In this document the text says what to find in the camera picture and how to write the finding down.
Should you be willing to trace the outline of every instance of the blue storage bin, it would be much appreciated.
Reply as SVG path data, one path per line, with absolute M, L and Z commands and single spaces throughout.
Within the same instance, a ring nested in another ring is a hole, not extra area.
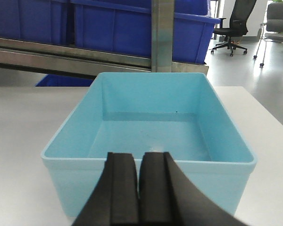
M 0 37 L 66 45 L 74 41 L 69 0 L 0 0 Z
M 127 5 L 138 8 L 151 9 L 151 0 L 97 0 L 114 4 Z M 175 12 L 206 16 L 209 14 L 207 0 L 175 0 Z
M 41 81 L 39 81 L 35 86 L 37 87 L 48 87 L 48 86 L 90 86 L 93 80 L 74 78 L 69 76 L 48 74 Z
M 151 9 L 95 0 L 75 4 L 75 44 L 81 48 L 151 56 Z M 204 63 L 219 19 L 175 13 L 173 60 Z
M 256 158 L 201 73 L 101 73 L 41 153 L 75 217 L 107 152 L 170 152 L 209 198 L 234 213 Z

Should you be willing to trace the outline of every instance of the office chair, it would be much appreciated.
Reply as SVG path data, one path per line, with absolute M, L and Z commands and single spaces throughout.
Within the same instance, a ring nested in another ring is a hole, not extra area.
M 233 49 L 236 48 L 244 49 L 243 54 L 247 54 L 247 48 L 233 44 L 232 37 L 242 37 L 248 32 L 246 22 L 255 6 L 255 3 L 256 0 L 236 0 L 230 18 L 230 27 L 224 28 L 223 20 L 225 18 L 221 18 L 220 28 L 214 29 L 214 34 L 225 35 L 225 41 L 227 41 L 227 43 L 216 44 L 216 46 L 211 49 L 212 54 L 214 53 L 214 50 L 223 47 L 227 47 L 227 49 L 231 50 L 231 57 L 233 56 Z
M 267 17 L 267 22 L 260 24 L 262 27 L 262 34 L 257 48 L 257 52 L 254 55 L 254 59 L 256 59 L 261 41 L 263 39 L 265 41 L 265 49 L 264 49 L 263 61 L 262 63 L 260 63 L 260 67 L 264 66 L 267 41 L 271 40 L 271 41 L 283 42 L 283 3 L 275 2 L 269 4 L 267 7 L 266 17 Z M 268 32 L 265 33 L 265 37 L 263 38 L 265 25 L 266 25 L 266 30 L 272 33 L 268 33 Z

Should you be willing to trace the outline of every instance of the metal shelf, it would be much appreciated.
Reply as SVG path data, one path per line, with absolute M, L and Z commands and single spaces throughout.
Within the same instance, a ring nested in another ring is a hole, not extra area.
M 96 77 L 101 72 L 206 74 L 206 65 L 172 62 L 173 18 L 174 0 L 152 0 L 151 59 L 0 38 L 0 67 L 75 77 Z

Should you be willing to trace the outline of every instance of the black office chair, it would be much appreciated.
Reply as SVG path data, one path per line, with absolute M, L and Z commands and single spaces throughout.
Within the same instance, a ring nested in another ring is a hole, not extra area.
M 255 6 L 257 0 L 236 0 L 232 15 L 230 18 L 230 27 L 223 27 L 223 20 L 221 18 L 220 28 L 214 29 L 214 34 L 225 35 L 225 41 L 227 43 L 216 44 L 214 48 L 211 49 L 211 53 L 218 48 L 227 47 L 231 50 L 230 56 L 233 56 L 233 49 L 241 48 L 244 49 L 243 54 L 247 54 L 247 48 L 233 44 L 232 37 L 242 37 L 248 30 L 246 27 L 246 22 Z

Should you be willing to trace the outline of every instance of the table surface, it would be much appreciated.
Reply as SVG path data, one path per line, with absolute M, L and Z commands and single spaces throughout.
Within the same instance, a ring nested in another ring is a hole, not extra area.
M 283 226 L 283 126 L 244 88 L 215 87 L 258 157 L 235 216 Z M 0 87 L 0 226 L 69 226 L 40 153 L 82 87 Z

